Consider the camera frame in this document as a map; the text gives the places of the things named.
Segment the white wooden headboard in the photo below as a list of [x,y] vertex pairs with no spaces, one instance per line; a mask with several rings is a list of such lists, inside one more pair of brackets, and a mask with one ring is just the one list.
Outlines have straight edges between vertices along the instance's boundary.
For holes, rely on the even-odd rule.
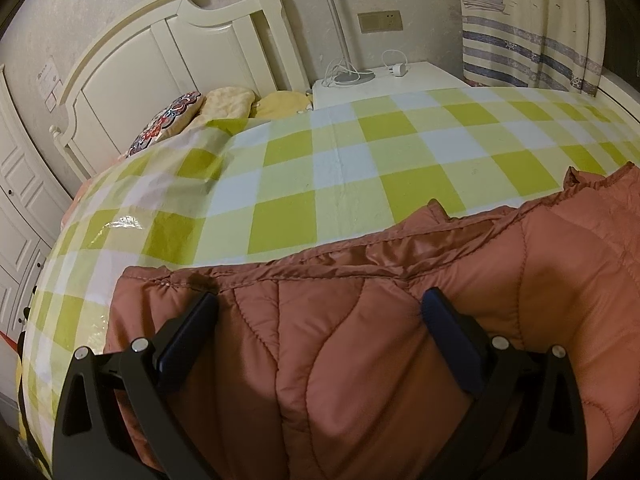
[[223,86],[265,96],[279,88],[255,29],[263,12],[292,90],[309,88],[281,0],[205,10],[191,0],[146,0],[112,23],[71,71],[69,117],[54,143],[81,180],[107,168],[151,118],[180,95]]

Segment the white charger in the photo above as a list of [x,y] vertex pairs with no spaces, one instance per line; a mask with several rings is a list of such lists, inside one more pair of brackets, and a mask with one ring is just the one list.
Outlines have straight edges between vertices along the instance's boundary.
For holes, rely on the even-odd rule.
[[[399,52],[400,54],[402,54],[404,56],[404,63],[396,63],[395,65],[386,64],[386,62],[385,62],[385,54],[387,52]],[[389,70],[389,73],[391,75],[393,75],[393,76],[396,76],[396,77],[402,77],[408,71],[407,65],[409,64],[409,60],[407,59],[406,54],[402,50],[396,50],[394,48],[390,48],[388,50],[385,50],[382,53],[382,63],[384,63],[384,65],[386,66],[386,69]]]
[[406,63],[396,63],[393,66],[387,66],[389,73],[396,77],[402,77],[406,74]]

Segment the patterned pillow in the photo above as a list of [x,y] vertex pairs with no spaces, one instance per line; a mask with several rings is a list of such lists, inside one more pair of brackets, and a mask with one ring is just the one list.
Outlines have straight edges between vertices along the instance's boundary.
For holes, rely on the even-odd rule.
[[135,155],[156,142],[179,134],[198,113],[202,106],[202,101],[203,97],[200,92],[189,92],[178,97],[167,108],[151,119],[151,122],[133,141],[126,155]]

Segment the wall switch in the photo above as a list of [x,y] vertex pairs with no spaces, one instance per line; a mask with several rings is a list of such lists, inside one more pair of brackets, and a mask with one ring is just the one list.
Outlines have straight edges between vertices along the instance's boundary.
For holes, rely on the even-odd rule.
[[385,32],[388,30],[402,30],[402,16],[399,10],[377,10],[375,12],[360,12],[358,14],[360,31]]

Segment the nightstand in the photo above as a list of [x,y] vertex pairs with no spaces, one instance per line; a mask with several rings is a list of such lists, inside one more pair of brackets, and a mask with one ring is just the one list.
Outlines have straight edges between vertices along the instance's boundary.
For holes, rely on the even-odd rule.
[[410,63],[407,68],[408,72],[402,77],[391,75],[385,66],[374,68],[374,79],[355,86],[325,87],[319,79],[313,88],[314,109],[404,92],[468,87],[465,82],[427,61]]

